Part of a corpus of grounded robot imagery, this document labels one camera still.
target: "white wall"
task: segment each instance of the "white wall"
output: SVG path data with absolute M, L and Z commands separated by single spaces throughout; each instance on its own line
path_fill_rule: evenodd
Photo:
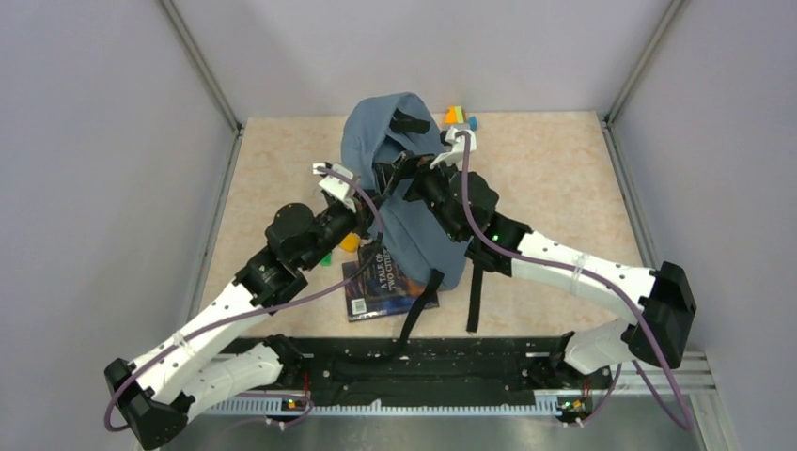
M 154 1 L 0 2 L 0 449 L 129 449 L 102 370 L 178 322 L 231 135 Z
M 794 449 L 797 8 L 692 2 L 617 124 L 742 449 Z
M 668 0 L 179 0 L 239 119 L 432 110 L 607 111 Z

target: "beige table surface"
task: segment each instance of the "beige table surface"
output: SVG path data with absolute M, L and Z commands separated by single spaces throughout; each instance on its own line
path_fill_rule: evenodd
M 478 150 L 471 159 L 500 195 L 498 210 L 553 240 L 630 265 L 640 258 L 598 117 L 593 112 L 476 113 Z M 265 245 L 276 211 L 324 203 L 311 164 L 340 160 L 346 117 L 251 118 L 230 185 L 213 251 L 202 307 L 221 292 L 246 260 Z M 331 267 L 307 273 L 309 294 L 341 280 L 340 264 L 354 259 L 335 249 Z M 440 294 L 413 336 L 467 336 L 472 266 L 459 286 Z M 398 336 L 403 316 L 349 323 L 343 290 L 266 317 L 247 335 Z M 479 336 L 549 335 L 584 330 L 615 316 L 568 292 L 486 273 Z

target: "book cover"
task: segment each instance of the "book cover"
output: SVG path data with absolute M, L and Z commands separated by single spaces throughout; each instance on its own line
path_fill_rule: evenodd
M 365 261 L 367 252 L 370 250 L 360 254 L 361 261 Z M 343 263 L 343 277 L 352 277 L 359 267 L 359 261 Z M 345 288 L 349 321 L 407 313 L 422 292 L 423 288 L 404 275 L 382 249 L 368 268 Z M 426 308 L 438 306 L 440 302 L 435 295 Z

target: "purple cable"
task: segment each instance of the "purple cable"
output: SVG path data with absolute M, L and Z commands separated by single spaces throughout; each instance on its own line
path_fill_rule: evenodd
M 495 244 L 489 238 L 487 238 L 487 236 L 484 235 L 484 233 L 478 228 L 477 222 L 474 219 L 471 209 L 468 208 L 468 202 L 467 202 L 469 198 L 468 163 L 470 162 L 471 136 L 468 132 L 457 132 L 455 136 L 463 137 L 465 140 L 464 152 L 462 154 L 462 204 L 464 205 L 463 209 L 465 212 L 465 217 L 468 220 L 468 224 L 471 226 L 471 228 L 473 228 L 474 235 L 476 235 L 487 247 L 493 249 L 495 252 L 497 252 L 502 256 L 516 258 L 528 263 L 547 266 L 551 268 L 558 268 L 565 271 L 575 271 L 576 267 L 574 265 L 561 263 L 558 261 L 546 260 L 543 258 L 528 257 L 522 254 L 510 252 L 504 249 L 503 247 Z M 670 387 L 673 390 L 673 394 L 675 395 L 675 398 L 678 401 L 678 404 L 680 406 L 680 411 L 683 413 L 685 422 L 682 423 L 681 421 L 678 421 L 676 422 L 676 424 L 678 424 L 678 426 L 684 428 L 685 430 L 691 430 L 692 427 L 694 426 L 694 423 L 686 399 L 683 397 L 683 393 L 680 391 L 680 387 L 678 386 L 678 383 L 675 380 L 675 376 L 673 375 L 672 369 L 670 369 L 670 365 L 667 363 L 666 359 L 664 358 L 664 353 L 662 352 L 662 348 L 659 346 L 659 343 L 656 341 L 656 337 L 653 335 L 653 331 L 650 329 L 650 326 L 648 326 L 648 322 L 645 321 L 645 318 L 642 317 L 642 313 L 640 313 L 639 310 L 636 308 L 636 306 L 633 304 L 631 297 L 629 297 L 629 295 L 626 294 L 625 291 L 623 291 L 620 287 L 618 287 L 614 282 L 596 272 L 582 269 L 581 274 L 607 286 L 609 289 L 614 291 L 617 294 L 617 296 L 619 296 L 619 298 L 626 305 L 628 305 L 628 308 L 631 309 L 631 312 L 633 313 L 634 317 L 639 323 L 639 326 L 642 328 L 643 334 L 645 334 L 645 337 L 648 339 L 650 346 L 653 348 L 653 353 L 656 355 L 656 359 L 659 361 L 659 365 L 662 367 L 664 376 L 667 378 L 667 381 L 669 382 Z M 636 361 L 634 361 L 634 364 L 637 365 L 637 370 L 640 376 L 643 376 L 645 372 L 642 371 L 642 368 L 638 366 Z M 670 416 L 673 417 L 672 412 L 664 406 L 664 402 L 662 401 L 655 387 L 653 387 L 653 384 L 651 384 L 650 381 L 648 380 L 647 376 L 643 376 L 642 380 L 648 386 L 648 389 L 653 394 L 653 397 L 656 398 L 656 401 L 659 403 L 659 405 L 665 409 L 667 414 L 670 414 Z
M 612 379 L 612 383 L 609 385 L 609 389 L 606 390 L 606 394 L 603 395 L 601 401 L 598 403 L 598 406 L 592 410 L 592 413 L 585 419 L 581 420 L 581 426 L 584 427 L 592 422 L 595 419 L 595 415 L 597 415 L 603 408 L 606 406 L 606 402 L 609 400 L 609 397 L 615 392 L 615 388 L 617 388 L 617 382 L 620 380 L 620 371 L 622 370 L 622 364 L 617 364 L 617 371 L 615 371 L 615 378 Z
M 368 196 L 368 194 L 365 192 L 365 190 L 363 190 L 359 185 L 357 185 L 357 183 L 354 180 L 349 179 L 346 176 L 342 176 L 342 175 L 338 174 L 337 172 L 332 171 L 331 169 L 327 169 L 326 167 L 319 167 L 317 169 L 323 174 L 326 174 L 328 176 L 334 177 L 336 179 L 343 180 L 344 182 L 348 183 L 352 188 L 354 188 L 354 190 L 360 195 L 360 197 L 362 197 L 363 200 L 365 200 L 366 204 L 368 205 L 368 207 L 370 208 L 371 212 L 373 213 L 374 221 L 376 222 L 377 229 L 379 230 L 379 233 L 383 233 L 384 232 L 384 222 L 382 221 L 382 216 L 379 213 L 379 209 L 376 208 L 376 205 L 374 205 L 373 200 L 371 200 L 371 198 Z M 196 329 L 195 331 L 191 332 L 190 334 L 187 334 L 185 336 L 185 341 L 186 342 L 191 341 L 194 338 L 197 338 L 198 336 L 200 336 L 200 335 L 202 335 L 202 334 L 204 334 L 206 332 L 212 331 L 213 329 L 216 329 L 216 328 L 219 328 L 219 327 L 222 327 L 222 326 L 226 326 L 226 325 L 228 325 L 228 324 L 230 324 L 232 322 L 240 321 L 240 320 L 243 320 L 243 319 L 249 319 L 249 318 L 252 318 L 252 317 L 258 317 L 260 315 L 268 315 L 270 313 L 278 312 L 278 311 L 284 310 L 286 308 L 295 307 L 295 306 L 298 306 L 298 305 L 302 305 L 303 303 L 309 303 L 311 301 L 315 301 L 318 298 L 322 298 L 322 297 L 326 296 L 327 294 L 329 294 L 329 293 L 331 293 L 331 292 L 333 292 L 333 291 L 335 291 L 335 290 L 337 290 L 339 288 L 342 288 L 343 286 L 348 284 L 350 281 L 351 281 L 351 279 L 344 279 L 341 282 L 338 282 L 337 284 L 332 285 L 331 287 L 325 288 L 325 289 L 323 289 L 323 290 L 321 290 L 321 291 L 319 291 L 317 293 L 314 293 L 314 294 L 311 294 L 309 296 L 303 297 L 302 299 L 299 299 L 297 301 L 293 301 L 292 303 L 283 303 L 281 305 L 275 305 L 273 307 L 263 308 L 263 309 L 260 309 L 260 310 L 254 310 L 254 311 L 251 311 L 251 312 L 241 313 L 240 315 L 235 315 L 235 316 L 232 316 L 232 317 L 219 319 L 218 321 L 215 321 L 215 322 L 212 322 L 211 324 L 208 324 L 206 326 L 200 327 L 199 329 Z M 106 430 L 108 430 L 109 432 L 120 432 L 120 431 L 125 430 L 125 429 L 130 427 L 130 425 L 114 426 L 111 423 L 111 415 L 114 412 L 114 407 L 116 407 L 117 403 L 119 402 L 119 398 L 125 392 L 125 390 L 127 390 L 128 387 L 130 387 L 133 384 L 133 382 L 135 382 L 142 374 L 144 374 L 145 372 L 149 371 L 149 369 L 152 368 L 153 366 L 155 366 L 156 363 L 160 362 L 166 356 L 168 356 L 169 354 L 174 352 L 177 348 L 178 347 L 176 345 L 169 345 L 164 350 L 159 352 L 158 355 L 153 357 L 150 361 L 146 362 L 145 364 L 141 365 L 141 367 L 136 369 L 134 371 L 134 373 L 127 380 L 125 380 L 125 382 L 123 382 L 119 386 L 119 388 L 111 396 L 111 400 L 108 402 L 108 406 L 105 408 L 105 416 L 104 416 L 103 420 L 104 420 L 104 424 L 105 424 L 105 429 Z
M 316 408 L 316 405 L 313 403 L 313 400 L 310 399 L 309 397 L 304 397 L 304 396 L 295 397 L 293 395 L 284 395 L 284 394 L 281 394 L 281 393 L 262 393 L 262 394 L 259 394 L 259 393 L 238 393 L 237 396 L 238 397 L 257 397 L 257 398 L 278 397 L 278 398 L 281 398 L 281 399 L 301 399 L 304 402 L 306 402 L 307 406 L 305 407 L 305 411 L 302 412 L 301 415 L 297 416 L 296 418 L 294 418 L 293 420 L 290 420 L 288 422 L 283 422 L 283 424 L 285 425 L 285 429 L 292 428 L 292 427 L 294 427 L 294 426 L 296 426 L 298 424 L 303 423 L 307 419 L 309 414 L 311 412 L 313 412 L 313 410 Z M 232 429 L 239 428 L 241 426 L 248 425 L 250 423 L 267 423 L 269 426 L 277 426 L 277 427 L 281 423 L 279 421 L 274 421 L 274 420 L 271 423 L 268 423 L 268 420 L 269 420 L 268 417 L 262 418 L 262 417 L 256 416 L 256 417 L 253 417 L 253 418 L 244 418 L 243 420 L 236 421 L 235 423 L 233 423 L 233 424 L 229 425 L 228 427 L 222 429 L 220 432 L 218 432 L 213 437 L 211 437 L 208 440 L 207 444 L 202 447 L 202 449 L 203 450 L 212 449 L 212 447 L 215 444 L 217 444 L 219 442 L 219 440 L 221 440 L 222 437 L 227 435 Z

